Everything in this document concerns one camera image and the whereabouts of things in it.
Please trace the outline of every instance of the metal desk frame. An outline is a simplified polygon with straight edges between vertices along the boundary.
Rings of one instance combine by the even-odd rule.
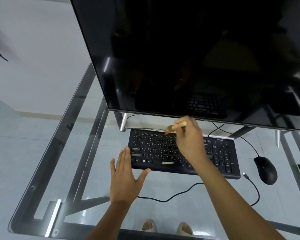
[[[43,219],[34,218],[35,212],[39,206],[39,203],[44,195],[44,192],[48,186],[54,169],[58,163],[60,155],[67,143],[71,130],[78,118],[81,107],[84,104],[86,96],[90,90],[91,84],[96,77],[93,65],[89,64],[82,80],[76,92],[74,93],[41,161],[36,168],[30,183],[24,192],[17,209],[15,210],[9,225],[8,230],[12,233],[26,234],[34,236],[45,236],[58,238],[58,239],[73,239],[82,240],[92,231],[95,226],[83,225],[77,223],[64,222],[66,216],[80,212],[85,209],[103,204],[109,201],[108,197],[99,197],[88,200],[82,200],[82,195],[86,183],[88,181],[90,169],[98,149],[99,141],[106,123],[109,109],[106,101],[103,98],[100,104],[98,113],[93,123],[89,138],[82,153],[79,165],[74,175],[68,196],[65,202],[61,202],[57,209],[57,217],[53,219],[53,227],[50,232],[47,233],[48,225],[51,224],[52,215],[56,208],[57,202],[51,201],[47,207]],[[121,131],[124,130],[126,114],[117,114],[116,119]],[[254,129],[254,127],[243,127],[231,136],[233,139],[247,133]],[[300,190],[300,172],[296,161],[293,158],[290,147],[284,136],[285,131],[281,133],[280,141],[283,146],[284,152],[287,156],[292,173],[295,177],[297,185]],[[296,144],[300,150],[300,134],[297,131],[293,131],[292,135]],[[270,222],[276,229],[286,231],[289,233],[300,235],[300,227],[291,226],[279,222]],[[135,230],[121,229],[118,239],[187,239],[176,235],[160,234],[160,233],[144,233]]]

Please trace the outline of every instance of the glass desk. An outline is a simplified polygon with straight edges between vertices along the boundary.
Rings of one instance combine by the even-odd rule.
[[[120,149],[128,144],[130,129],[119,130],[116,119],[120,116],[115,119],[104,99],[92,105],[95,119],[80,117],[94,80],[98,82],[90,64],[12,216],[9,231],[57,239],[84,239],[108,208],[110,159],[117,158]],[[129,119],[137,122],[135,128],[147,124],[138,119],[145,118],[142,116]],[[151,128],[164,129],[175,120],[159,119],[160,124]],[[210,122],[198,123],[206,128]],[[287,239],[300,239],[299,133],[282,133],[280,148],[276,147],[275,133],[270,129],[256,128],[245,137],[260,156],[272,161],[278,172],[274,185],[264,184],[252,160],[255,152],[243,140],[235,140],[240,172],[248,174],[260,192],[260,201],[253,208]],[[133,169],[135,177],[140,172]],[[197,182],[201,182],[198,176],[152,171],[140,196],[166,200]],[[229,182],[248,203],[256,201],[257,192],[247,179],[241,177]],[[159,233],[139,231],[146,219],[154,220]],[[196,185],[166,203],[136,199],[123,221],[119,239],[186,239],[174,235],[180,222],[187,222],[197,238],[228,239],[204,185]]]

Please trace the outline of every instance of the computer monitor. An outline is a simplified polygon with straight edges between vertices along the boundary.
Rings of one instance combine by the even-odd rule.
[[[300,0],[71,0],[112,111],[300,130]]]

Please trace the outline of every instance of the black computer mouse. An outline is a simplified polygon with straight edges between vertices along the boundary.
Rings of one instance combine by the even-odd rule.
[[[267,185],[273,185],[278,179],[278,174],[271,161],[266,157],[259,156],[254,159],[254,162],[258,169],[260,179]]]

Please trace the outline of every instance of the right hand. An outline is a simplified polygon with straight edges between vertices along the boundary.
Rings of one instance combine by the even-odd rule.
[[[186,121],[187,125],[178,127],[178,124],[182,121]],[[176,144],[181,154],[190,164],[207,157],[202,130],[194,118],[182,117],[174,122],[174,126],[176,127]]]

